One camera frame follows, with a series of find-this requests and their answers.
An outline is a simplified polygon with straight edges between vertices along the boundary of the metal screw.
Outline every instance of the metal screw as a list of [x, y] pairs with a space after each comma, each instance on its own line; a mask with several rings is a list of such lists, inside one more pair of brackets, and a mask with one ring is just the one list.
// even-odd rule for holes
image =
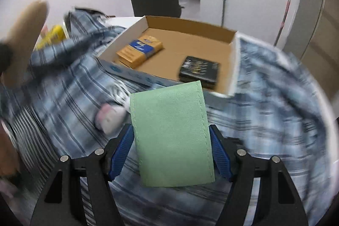
[[240, 156], [245, 156], [246, 155], [246, 151], [244, 149], [238, 149], [237, 150], [237, 154], [240, 155]]
[[105, 152], [104, 149], [99, 148], [99, 149], [96, 149], [94, 153], [95, 153], [96, 155], [101, 155], [101, 154], [103, 154], [104, 152]]
[[280, 162], [280, 158], [279, 158], [278, 156], [273, 156], [273, 157], [272, 157], [272, 161], [273, 161], [274, 163], [279, 163], [279, 162]]
[[60, 161], [61, 162], [66, 162], [68, 160], [68, 155], [62, 155], [61, 157], [60, 157]]

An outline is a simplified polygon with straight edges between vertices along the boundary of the blue gripper pad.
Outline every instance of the blue gripper pad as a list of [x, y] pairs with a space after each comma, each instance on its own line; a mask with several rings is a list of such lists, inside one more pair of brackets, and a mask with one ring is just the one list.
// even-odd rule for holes
[[113, 181], [115, 177], [120, 175], [122, 167], [124, 166], [127, 155], [129, 153], [129, 150], [131, 149], [131, 146], [133, 144], [133, 141], [134, 141], [133, 126], [130, 125], [112, 156], [111, 170], [108, 174], [111, 181]]
[[233, 174], [231, 172], [231, 162], [230, 162], [229, 156], [225, 152], [213, 128], [209, 126], [209, 129], [210, 129], [210, 136], [211, 136], [213, 160], [217, 165], [220, 175], [226, 178], [228, 181], [231, 181]]

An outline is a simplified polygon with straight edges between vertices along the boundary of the floor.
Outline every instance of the floor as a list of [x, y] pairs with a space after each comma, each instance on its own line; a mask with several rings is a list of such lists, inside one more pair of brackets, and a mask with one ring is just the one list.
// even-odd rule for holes
[[200, 0], [179, 0], [179, 4], [184, 7], [181, 10], [181, 17], [194, 21], [200, 21]]

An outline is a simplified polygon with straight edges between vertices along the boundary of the blue label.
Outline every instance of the blue label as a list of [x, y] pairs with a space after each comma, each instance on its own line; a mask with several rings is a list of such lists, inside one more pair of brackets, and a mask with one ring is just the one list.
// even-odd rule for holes
[[151, 56], [154, 52], [154, 48], [152, 46], [145, 44], [138, 39], [132, 41], [129, 45], [132, 46], [134, 49], [144, 53], [147, 58]]
[[115, 72], [118, 72], [118, 73], [121, 73], [121, 72], [122, 72], [122, 70], [121, 70], [120, 68], [118, 68], [118, 67], [116, 67], [116, 66], [114, 66], [114, 65], [111, 65], [110, 68], [111, 68], [112, 70], [114, 70]]

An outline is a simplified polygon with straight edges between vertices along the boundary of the yellow object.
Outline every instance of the yellow object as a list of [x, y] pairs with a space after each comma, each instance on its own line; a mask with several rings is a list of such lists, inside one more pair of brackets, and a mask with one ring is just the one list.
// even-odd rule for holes
[[50, 30], [46, 36], [41, 39], [36, 45], [34, 50], [39, 50], [47, 45], [58, 44], [66, 39], [66, 35], [61, 25], [55, 25], [52, 30]]
[[119, 61], [136, 68], [163, 48], [162, 42], [153, 36], [141, 36], [117, 52]]

